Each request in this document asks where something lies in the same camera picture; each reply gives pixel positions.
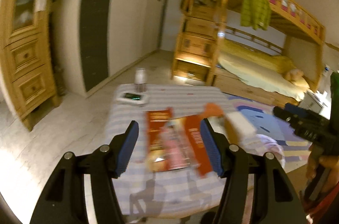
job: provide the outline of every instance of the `metal bolt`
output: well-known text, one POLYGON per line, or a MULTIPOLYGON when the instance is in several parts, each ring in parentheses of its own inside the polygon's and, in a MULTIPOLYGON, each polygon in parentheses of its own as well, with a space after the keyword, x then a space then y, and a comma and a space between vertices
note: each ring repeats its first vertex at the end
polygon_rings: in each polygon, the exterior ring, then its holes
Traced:
POLYGON ((100 147, 101 152, 107 152, 110 150, 110 146, 107 144, 104 144, 103 146, 100 147))
POLYGON ((272 152, 266 153, 265 156, 266 156, 267 159, 270 159, 270 160, 273 160, 273 159, 274 159, 274 154, 273 154, 272 152))
POLYGON ((233 152, 237 152, 239 150, 239 147, 236 144, 231 144, 229 146, 229 149, 233 152))
POLYGON ((69 160, 69 159, 71 159, 72 157, 73 157, 73 153, 71 153, 71 152, 66 152, 65 155, 64 155, 64 158, 65 158, 66 160, 69 160))

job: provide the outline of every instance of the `striped tablecloth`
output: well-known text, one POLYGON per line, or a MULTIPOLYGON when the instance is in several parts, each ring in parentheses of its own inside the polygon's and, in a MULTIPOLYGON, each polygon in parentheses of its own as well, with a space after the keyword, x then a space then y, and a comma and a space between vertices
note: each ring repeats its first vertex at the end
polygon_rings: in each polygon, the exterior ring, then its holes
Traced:
MULTIPOLYGON (((134 91, 133 84, 123 84, 116 94, 134 91)), ((234 107, 216 87, 185 85, 147 85, 150 102, 143 106, 114 104, 106 125, 106 142, 116 134, 125 132, 131 120, 139 123, 139 138, 127 170, 113 184, 121 211, 124 215, 160 218, 183 218, 219 204, 225 179, 210 172, 204 178, 193 168, 151 173, 147 170, 147 134, 145 112, 172 107, 174 117, 203 112, 208 102, 222 107, 225 113, 234 107)), ((242 146, 247 152, 263 155, 267 150, 255 139, 248 139, 242 146)))

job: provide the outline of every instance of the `white device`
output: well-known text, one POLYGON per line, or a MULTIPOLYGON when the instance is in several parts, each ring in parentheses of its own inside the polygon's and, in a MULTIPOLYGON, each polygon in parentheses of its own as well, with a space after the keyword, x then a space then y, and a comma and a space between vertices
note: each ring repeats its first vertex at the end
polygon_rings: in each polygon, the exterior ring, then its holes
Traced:
POLYGON ((121 92, 118 94, 116 101, 121 104, 144 105, 148 103, 150 96, 145 93, 121 92))

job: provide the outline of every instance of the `stuffed animal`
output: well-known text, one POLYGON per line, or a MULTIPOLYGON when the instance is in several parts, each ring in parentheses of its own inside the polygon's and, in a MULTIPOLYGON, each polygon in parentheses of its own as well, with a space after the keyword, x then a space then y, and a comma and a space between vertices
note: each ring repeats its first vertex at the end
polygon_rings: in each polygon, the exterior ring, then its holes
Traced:
POLYGON ((304 72, 302 70, 292 69, 292 70, 289 70, 288 72, 286 72, 284 74, 284 79, 286 79, 290 82, 294 82, 294 81, 298 81, 300 78, 302 78, 303 75, 304 75, 304 72))

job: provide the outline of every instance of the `green jacket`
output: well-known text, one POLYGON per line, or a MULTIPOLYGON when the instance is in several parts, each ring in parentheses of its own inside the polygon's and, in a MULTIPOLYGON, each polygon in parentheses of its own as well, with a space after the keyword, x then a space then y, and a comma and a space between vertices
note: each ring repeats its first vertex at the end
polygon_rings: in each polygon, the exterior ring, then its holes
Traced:
POLYGON ((268 0, 244 0, 241 8, 241 26, 267 30, 271 20, 268 0))

